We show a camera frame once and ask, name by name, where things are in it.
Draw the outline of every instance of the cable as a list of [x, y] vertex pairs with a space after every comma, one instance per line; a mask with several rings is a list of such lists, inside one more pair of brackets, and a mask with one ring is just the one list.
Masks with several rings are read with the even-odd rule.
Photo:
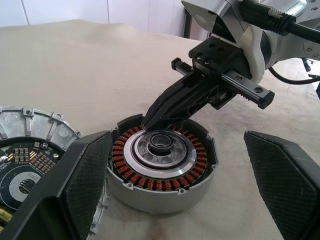
[[292, 22], [286, 27], [288, 33], [296, 35], [300, 38], [309, 40], [311, 42], [320, 44], [320, 31], [312, 29], [307, 26], [300, 25], [296, 22]]
[[320, 81], [320, 76], [314, 77], [311, 79], [306, 79], [306, 80], [290, 80], [290, 79], [287, 79], [287, 78], [281, 76], [279, 73], [277, 73], [273, 67], [270, 67], [269, 71], [270, 71], [270, 73], [272, 73], [273, 76], [275, 76], [277, 79], [279, 79], [280, 81], [282, 81], [286, 84], [304, 85], [304, 84], [312, 84], [312, 83]]

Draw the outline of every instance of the screw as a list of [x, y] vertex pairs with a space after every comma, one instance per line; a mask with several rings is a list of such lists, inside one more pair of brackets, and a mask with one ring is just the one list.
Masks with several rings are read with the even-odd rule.
[[240, 80], [242, 80], [242, 76], [235, 76], [235, 77], [234, 77], [234, 80], [240, 81]]
[[260, 93], [262, 93], [264, 90], [261, 88], [261, 87], [256, 87], [255, 89], [254, 89], [254, 91], [257, 93], [257, 94], [260, 94]]
[[49, 147], [48, 143], [44, 142], [41, 144], [42, 149], [47, 149]]

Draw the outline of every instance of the bolt hole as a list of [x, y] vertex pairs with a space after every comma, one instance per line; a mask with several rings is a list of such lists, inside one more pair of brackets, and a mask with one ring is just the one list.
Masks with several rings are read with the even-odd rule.
[[261, 87], [256, 87], [254, 91], [258, 94], [262, 93], [264, 90]]

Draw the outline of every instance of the textured black panel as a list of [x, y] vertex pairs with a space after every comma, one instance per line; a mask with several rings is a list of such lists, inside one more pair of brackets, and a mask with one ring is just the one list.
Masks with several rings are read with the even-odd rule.
[[88, 236], [102, 194], [108, 141], [104, 135], [88, 145], [64, 189], [66, 207], [82, 240]]
[[319, 213], [319, 189], [297, 159], [310, 157], [292, 142], [286, 141], [298, 150], [291, 155], [268, 135], [256, 134], [247, 132], [244, 140], [259, 192], [285, 240], [308, 239]]

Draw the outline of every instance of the table surface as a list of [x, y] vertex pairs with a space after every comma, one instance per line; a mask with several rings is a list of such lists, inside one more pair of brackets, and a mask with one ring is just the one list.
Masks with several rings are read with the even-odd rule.
[[[109, 130], [145, 114], [181, 76], [171, 70], [198, 41], [147, 33], [126, 24], [80, 20], [0, 29], [0, 104], [62, 113], [82, 134]], [[277, 64], [287, 78], [307, 77], [302, 61]], [[98, 240], [281, 240], [254, 178], [246, 130], [298, 143], [320, 156], [320, 102], [311, 85], [293, 86], [267, 71], [260, 83], [275, 92], [265, 110], [237, 96], [219, 111], [209, 105], [192, 119], [214, 137], [219, 166], [193, 208], [149, 215], [112, 198]]]

